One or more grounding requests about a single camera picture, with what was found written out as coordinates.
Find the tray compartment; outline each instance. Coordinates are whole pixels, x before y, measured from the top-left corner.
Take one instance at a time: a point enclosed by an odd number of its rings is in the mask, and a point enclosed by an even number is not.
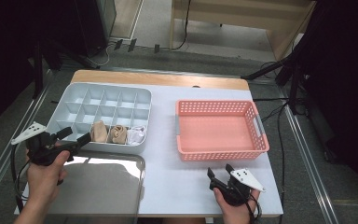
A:
[[[135,100],[135,108],[150,109],[151,95],[137,94]]]
[[[91,124],[89,123],[74,123],[72,125],[72,134],[69,135],[66,140],[76,141],[77,138],[83,136],[85,133],[89,133],[91,129]]]
[[[101,103],[101,99],[103,98],[103,89],[90,87],[87,90],[86,96],[83,100],[83,104],[85,105],[99,105]]]
[[[147,126],[149,111],[145,109],[134,109],[131,120],[131,127]]]
[[[78,103],[82,104],[86,96],[86,91],[89,88],[89,85],[86,83],[79,83],[76,88],[65,90],[65,95],[62,96],[62,102]]]
[[[116,107],[100,105],[97,110],[94,122],[102,120],[105,125],[111,125],[113,122],[113,116],[115,115]]]
[[[118,99],[121,92],[112,88],[109,88],[103,92],[103,98],[101,105],[117,106]]]
[[[92,123],[95,120],[97,113],[97,105],[82,105],[77,113],[75,122],[78,123]]]
[[[113,117],[113,125],[131,126],[132,108],[119,107]]]
[[[81,104],[65,103],[57,107],[56,120],[75,121]]]
[[[178,101],[176,115],[184,161],[253,160],[269,150],[252,101]]]
[[[136,91],[123,90],[118,99],[117,106],[133,108],[135,105]]]

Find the hand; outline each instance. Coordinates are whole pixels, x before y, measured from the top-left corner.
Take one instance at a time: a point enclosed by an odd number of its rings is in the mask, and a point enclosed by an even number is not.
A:
[[[217,203],[220,206],[220,209],[222,209],[223,220],[225,221],[225,224],[250,223],[251,216],[249,214],[248,208],[246,207],[246,204],[235,207],[225,201],[225,199],[223,198],[223,194],[222,192],[220,192],[219,189],[214,188],[213,193]],[[251,194],[257,200],[260,191],[252,189]],[[251,207],[252,212],[254,212],[256,208],[256,202],[250,200],[248,201],[248,204]]]
[[[57,197],[59,188],[57,183],[66,177],[63,165],[68,160],[69,151],[62,151],[50,166],[30,164],[27,172],[30,189],[28,201],[50,205]]]
[[[59,193],[57,183],[66,177],[63,165],[69,151],[62,151],[50,166],[30,164],[27,172],[29,196],[15,223],[43,223],[50,204]]]

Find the black cable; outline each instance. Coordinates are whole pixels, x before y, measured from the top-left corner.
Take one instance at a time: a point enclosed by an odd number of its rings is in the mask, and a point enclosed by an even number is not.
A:
[[[263,69],[264,65],[266,65],[266,64],[268,64],[268,63],[276,63],[276,62],[267,62],[267,63],[263,63],[263,64],[261,64],[261,66],[260,66],[260,69],[259,69],[259,70]],[[264,77],[266,77],[266,78],[272,78],[272,77],[268,77],[266,74],[263,74],[263,76],[264,76]]]
[[[183,42],[182,42],[182,44],[181,44],[179,47],[174,48],[174,49],[172,49],[172,50],[178,50],[179,48],[181,48],[181,47],[185,44],[185,42],[186,42],[186,40],[187,40],[188,12],[190,11],[190,4],[191,4],[191,0],[188,0],[187,14],[186,14],[186,23],[185,23],[185,38],[183,39]]]
[[[281,134],[281,114],[284,110],[284,108],[289,104],[289,102],[286,102],[283,107],[281,108],[279,114],[278,114],[278,118],[277,118],[277,128],[278,128],[278,136],[279,136],[279,140],[280,140],[280,144],[281,144],[281,153],[282,153],[282,193],[281,193],[281,205],[282,205],[282,209],[283,209],[283,202],[284,202],[284,169],[285,169],[285,163],[284,163],[284,148],[283,148],[283,141],[282,141],[282,134]],[[282,218],[283,215],[280,215],[280,220],[279,223],[282,223]]]
[[[251,199],[249,199],[249,198],[246,198],[235,185],[232,185],[231,187],[234,188],[240,194],[242,199],[245,201],[245,205],[246,205],[246,207],[248,208],[248,211],[249,211],[250,223],[255,224],[257,219],[261,217],[260,204],[258,203],[258,201],[255,199],[255,197],[252,194],[249,194],[252,197]],[[251,209],[251,206],[248,204],[249,200],[255,201],[255,203],[256,203],[256,207],[257,207],[257,216],[256,217],[255,217],[255,213]]]
[[[288,100],[289,98],[287,97],[282,97],[282,98],[256,98],[253,99],[254,102],[258,102],[258,101],[275,101],[275,100]]]
[[[16,191],[17,197],[23,199],[23,200],[27,200],[28,197],[22,196],[22,192],[20,191],[20,178],[21,178],[21,173],[22,171],[25,169],[25,167],[31,162],[31,160],[28,160],[20,169],[19,173],[17,174],[17,179],[15,182],[15,186],[14,186],[14,190]]]
[[[13,145],[11,147],[11,151],[10,151],[10,170],[11,170],[11,177],[13,179],[14,186],[16,186],[16,181],[17,181],[16,163],[15,163],[16,148],[17,148],[17,145]],[[19,208],[19,212],[21,212],[22,208],[24,207],[24,204],[22,203],[22,199],[21,199],[21,197],[18,196],[18,193],[16,190],[15,190],[15,193],[16,193],[16,195],[15,195],[16,204],[17,204],[17,207]]]

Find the wire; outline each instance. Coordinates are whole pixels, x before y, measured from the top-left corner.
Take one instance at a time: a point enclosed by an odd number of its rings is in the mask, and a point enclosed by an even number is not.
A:
[[[190,11],[190,4],[191,4],[191,0],[188,0],[187,13],[186,13],[186,23],[185,23],[185,38],[183,39],[183,42],[179,47],[174,48],[172,50],[178,50],[179,48],[181,48],[185,44],[185,42],[187,40],[188,12]]]
[[[16,186],[16,181],[17,181],[16,164],[15,164],[16,148],[17,148],[17,145],[13,145],[11,147],[11,151],[10,151],[10,170],[11,170],[11,177],[13,179],[14,187]],[[15,195],[16,204],[17,204],[17,207],[19,208],[19,211],[21,212],[24,205],[22,204],[21,197],[18,196],[18,193],[16,190],[15,190],[15,193],[16,193],[16,195]]]
[[[254,99],[254,102],[258,102],[258,101],[274,101],[274,100],[289,100],[289,98],[285,97],[285,98],[257,98]]]
[[[109,61],[110,61],[110,55],[109,55],[108,50],[109,50],[109,48],[112,47],[112,46],[115,46],[115,45],[108,45],[108,46],[106,47],[106,49],[105,49],[105,53],[106,53],[106,55],[107,55],[107,61],[106,61],[105,63],[96,63],[96,62],[94,62],[92,59],[90,59],[89,57],[87,57],[87,60],[89,60],[91,63],[94,63],[95,65],[98,65],[98,66],[104,66],[104,65],[106,65],[106,64],[109,63]]]
[[[246,198],[243,194],[242,194],[242,192],[237,188],[237,186],[235,186],[235,185],[231,185],[231,187],[232,188],[234,188],[239,194],[240,194],[240,196],[242,197],[242,199],[245,201],[245,205],[246,205],[246,207],[248,208],[248,211],[249,211],[249,215],[250,215],[250,221],[251,221],[251,224],[254,224],[256,221],[257,221],[257,219],[259,218],[259,217],[261,217],[261,207],[260,207],[260,204],[258,203],[258,201],[255,199],[255,197],[250,193],[249,195],[251,196],[251,199],[249,199],[249,198]],[[249,200],[252,200],[252,201],[255,201],[255,203],[256,203],[256,207],[257,207],[257,216],[255,217],[255,213],[252,211],[252,209],[251,209],[251,207],[249,206],[249,204],[248,204],[248,201]]]
[[[28,200],[28,197],[26,196],[23,196],[22,195],[22,192],[20,191],[20,177],[21,177],[21,174],[22,174],[22,171],[24,171],[25,167],[27,167],[27,165],[31,162],[31,160],[28,160],[20,169],[18,175],[17,175],[17,179],[15,181],[15,184],[14,184],[14,190],[17,194],[17,197],[23,199],[23,200]]]
[[[279,114],[278,114],[278,118],[277,118],[277,128],[278,128],[278,136],[279,136],[279,141],[280,141],[280,144],[281,144],[281,153],[282,153],[282,193],[281,193],[281,205],[282,205],[282,209],[283,209],[283,202],[284,202],[284,169],[285,169],[285,163],[284,163],[284,148],[283,148],[283,141],[282,141],[282,134],[281,134],[281,123],[280,123],[280,120],[281,120],[281,114],[284,110],[284,107],[287,106],[289,104],[289,102],[286,102],[283,107],[281,108]],[[281,224],[282,223],[282,218],[283,218],[283,215],[280,215],[280,219],[279,219],[279,223]]]
[[[267,63],[263,63],[263,64],[261,64],[261,66],[260,66],[260,69],[259,69],[259,70],[263,69],[263,67],[264,67],[266,64],[268,64],[268,63],[276,63],[276,62],[267,62]],[[263,74],[263,76],[264,76],[264,77],[266,77],[266,78],[272,78],[272,77],[268,77],[266,74]]]

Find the gray floor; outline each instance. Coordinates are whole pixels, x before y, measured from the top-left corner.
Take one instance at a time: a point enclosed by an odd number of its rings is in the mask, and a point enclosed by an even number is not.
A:
[[[159,7],[167,7],[169,4],[158,4],[157,0],[144,0],[143,9],[139,15],[139,22],[134,31],[133,37],[138,38],[137,46],[150,46],[154,44],[168,44],[166,31],[169,29],[165,21],[169,11]],[[151,7],[159,9],[160,18],[155,22],[147,22],[150,18]],[[112,70],[118,68],[130,69],[150,69],[160,71],[188,72],[194,74],[207,74],[208,76],[233,77],[238,78],[241,75],[252,74],[260,69],[264,62],[273,61],[273,54],[268,48],[268,42],[264,31],[256,29],[237,29],[228,26],[224,28],[228,33],[221,34],[221,38],[229,37],[229,40],[219,41],[210,40],[210,45],[194,44],[191,40],[194,38],[203,38],[203,32],[215,32],[209,28],[215,28],[211,24],[199,24],[199,27],[192,27],[192,31],[197,35],[190,37],[187,41],[187,47],[184,52],[171,52],[162,50],[155,54],[153,49],[135,48],[133,52],[127,52],[128,46],[121,49],[109,49],[110,61],[102,66],[103,70]],[[241,40],[241,35],[246,33],[247,41]],[[214,47],[217,43],[240,43],[238,46],[220,46]],[[92,58],[94,62],[104,63],[107,60],[104,52]],[[59,101],[64,89],[70,82],[73,73],[81,66],[73,61],[63,57],[64,65],[61,71],[55,71],[54,78],[49,86],[49,91],[44,98],[44,102],[38,109],[33,120],[47,124],[51,117],[55,104],[51,101]],[[267,74],[267,77],[274,77],[273,73]],[[256,81],[249,82],[250,89],[254,99],[257,98],[275,98],[281,96],[281,90],[273,84],[270,78],[261,77]],[[28,106],[32,102],[34,86],[30,85],[13,103],[11,107],[0,117],[0,157],[5,152],[7,143],[13,138],[17,125],[20,123]],[[282,102],[259,102],[257,109],[261,117],[267,116],[273,109],[281,105]],[[337,220],[340,223],[358,223],[358,176],[349,167],[344,164],[331,164],[324,160],[322,145],[316,137],[310,121],[304,116],[297,116],[301,131],[304,134],[310,154],[316,164],[320,178],[326,188],[329,198],[333,204]],[[264,127],[270,143],[268,153],[271,166],[279,190],[282,187],[282,152],[277,129],[277,115],[266,120]],[[304,165],[303,157],[300,153],[294,132],[289,123],[286,114],[281,117],[282,142],[285,153],[285,186],[284,186],[284,215],[282,223],[324,223],[326,222],[323,210],[316,197],[314,187],[311,184],[309,172]],[[17,160],[23,161],[21,151],[18,153]],[[0,182],[0,223],[11,223],[15,216],[13,215],[15,203],[13,194],[13,185],[9,172]],[[50,217],[49,223],[64,223],[64,217]],[[278,218],[262,218],[262,223],[278,223]],[[222,223],[221,219],[216,219],[215,223]]]

